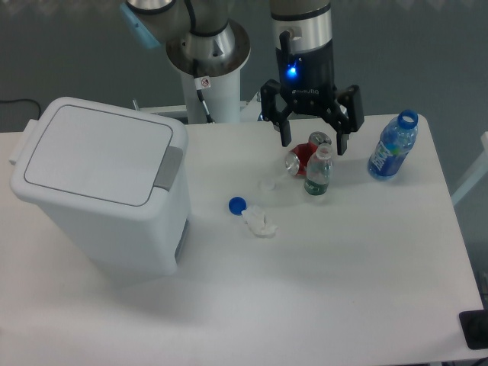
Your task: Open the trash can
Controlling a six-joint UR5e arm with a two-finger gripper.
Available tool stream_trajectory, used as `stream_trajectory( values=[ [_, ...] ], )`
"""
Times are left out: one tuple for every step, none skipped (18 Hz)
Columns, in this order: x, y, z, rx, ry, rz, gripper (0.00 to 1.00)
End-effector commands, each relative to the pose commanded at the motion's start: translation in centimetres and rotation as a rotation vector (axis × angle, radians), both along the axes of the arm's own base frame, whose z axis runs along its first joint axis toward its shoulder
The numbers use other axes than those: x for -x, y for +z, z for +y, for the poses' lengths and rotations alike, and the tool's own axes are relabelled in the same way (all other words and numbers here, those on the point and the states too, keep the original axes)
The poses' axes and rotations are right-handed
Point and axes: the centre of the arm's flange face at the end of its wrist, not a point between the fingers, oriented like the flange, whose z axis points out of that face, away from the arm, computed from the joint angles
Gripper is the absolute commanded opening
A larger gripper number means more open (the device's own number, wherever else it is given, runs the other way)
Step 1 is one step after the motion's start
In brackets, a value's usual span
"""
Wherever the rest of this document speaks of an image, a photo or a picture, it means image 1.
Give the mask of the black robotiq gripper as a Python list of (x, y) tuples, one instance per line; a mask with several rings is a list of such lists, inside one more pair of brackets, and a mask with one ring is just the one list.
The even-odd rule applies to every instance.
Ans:
[[(358, 132), (364, 123), (364, 111), (358, 85), (336, 91), (333, 41), (313, 50), (293, 51), (291, 38), (280, 37), (276, 57), (280, 83), (269, 79), (261, 87), (262, 118), (271, 121), (280, 133), (281, 145), (287, 147), (291, 143), (288, 116), (319, 116), (320, 112), (314, 110), (318, 107), (326, 112), (326, 122), (336, 132), (337, 153), (343, 156), (349, 135)], [(277, 96), (284, 101), (281, 111)]]

